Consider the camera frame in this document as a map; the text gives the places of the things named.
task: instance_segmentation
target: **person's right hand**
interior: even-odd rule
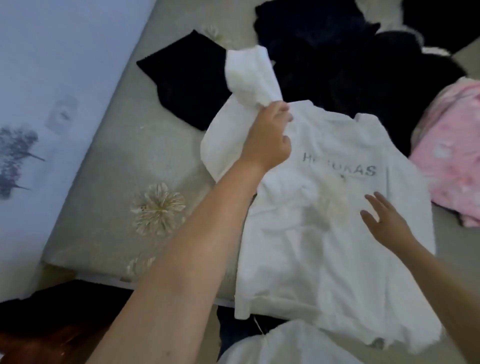
[[[360,212],[361,218],[373,237],[394,254],[412,244],[418,243],[408,227],[405,219],[395,210],[395,207],[379,192],[365,198],[378,214],[379,221],[367,211]]]
[[[286,102],[275,101],[260,110],[250,128],[240,160],[259,167],[265,174],[290,156],[290,139],[283,135],[293,119],[288,109]]]

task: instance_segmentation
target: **folded black cloth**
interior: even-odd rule
[[[403,0],[402,8],[404,24],[418,30],[428,47],[453,54],[480,36],[476,1]]]
[[[224,48],[193,31],[137,65],[157,85],[166,109],[206,130],[231,95],[225,80],[226,56]]]
[[[365,21],[354,0],[273,0],[256,13],[285,101],[373,114],[406,156],[425,109],[466,75],[450,57],[423,54],[411,33],[376,34],[379,24]]]

